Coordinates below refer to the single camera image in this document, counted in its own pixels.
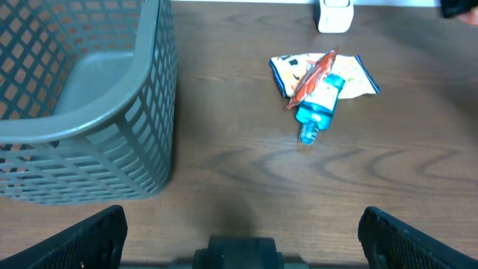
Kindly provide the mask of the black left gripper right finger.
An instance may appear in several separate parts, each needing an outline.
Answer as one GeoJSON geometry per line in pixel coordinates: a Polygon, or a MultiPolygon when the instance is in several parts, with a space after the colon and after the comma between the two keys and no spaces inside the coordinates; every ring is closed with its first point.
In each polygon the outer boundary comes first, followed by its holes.
{"type": "Polygon", "coordinates": [[[374,206],[361,216],[358,239],[372,269],[477,269],[476,259],[374,206]]]}

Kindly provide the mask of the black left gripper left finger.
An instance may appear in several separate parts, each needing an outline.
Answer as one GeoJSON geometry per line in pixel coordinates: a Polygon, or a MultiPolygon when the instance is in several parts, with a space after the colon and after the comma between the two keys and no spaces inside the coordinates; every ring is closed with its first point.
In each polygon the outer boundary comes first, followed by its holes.
{"type": "Polygon", "coordinates": [[[128,225],[120,205],[1,260],[1,269],[118,268],[128,225]]]}

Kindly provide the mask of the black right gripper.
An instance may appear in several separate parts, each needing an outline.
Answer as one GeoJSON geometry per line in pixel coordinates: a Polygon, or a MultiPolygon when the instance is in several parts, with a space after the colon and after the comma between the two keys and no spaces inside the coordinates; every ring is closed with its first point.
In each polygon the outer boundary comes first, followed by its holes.
{"type": "Polygon", "coordinates": [[[446,19],[469,14],[477,7],[477,0],[439,0],[441,15],[446,19]]]}

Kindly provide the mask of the red snack stick packet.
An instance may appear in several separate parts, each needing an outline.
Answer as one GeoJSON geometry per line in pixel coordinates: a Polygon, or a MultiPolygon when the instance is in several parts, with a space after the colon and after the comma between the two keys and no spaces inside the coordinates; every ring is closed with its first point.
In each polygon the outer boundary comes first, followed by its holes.
{"type": "Polygon", "coordinates": [[[315,87],[319,83],[329,76],[338,52],[338,46],[327,52],[323,57],[316,61],[314,66],[299,80],[298,85],[294,88],[294,94],[286,106],[287,110],[298,106],[299,103],[304,101],[306,97],[310,96],[315,91],[315,87]]]}

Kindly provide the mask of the teal mouthwash bottle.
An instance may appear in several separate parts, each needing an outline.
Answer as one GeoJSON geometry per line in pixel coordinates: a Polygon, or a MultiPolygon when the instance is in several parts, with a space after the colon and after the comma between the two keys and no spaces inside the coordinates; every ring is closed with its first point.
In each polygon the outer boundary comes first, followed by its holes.
{"type": "Polygon", "coordinates": [[[342,77],[331,74],[299,104],[296,120],[302,124],[299,132],[301,143],[312,145],[319,132],[329,128],[338,104],[338,95],[344,84],[345,80],[342,77]]]}

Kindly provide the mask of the orange tissue pack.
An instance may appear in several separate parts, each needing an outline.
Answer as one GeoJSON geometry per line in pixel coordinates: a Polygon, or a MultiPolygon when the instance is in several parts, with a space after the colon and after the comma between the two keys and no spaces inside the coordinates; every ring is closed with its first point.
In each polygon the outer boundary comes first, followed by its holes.
{"type": "Polygon", "coordinates": [[[459,19],[469,25],[478,26],[478,9],[475,7],[474,9],[461,14],[459,19]]]}

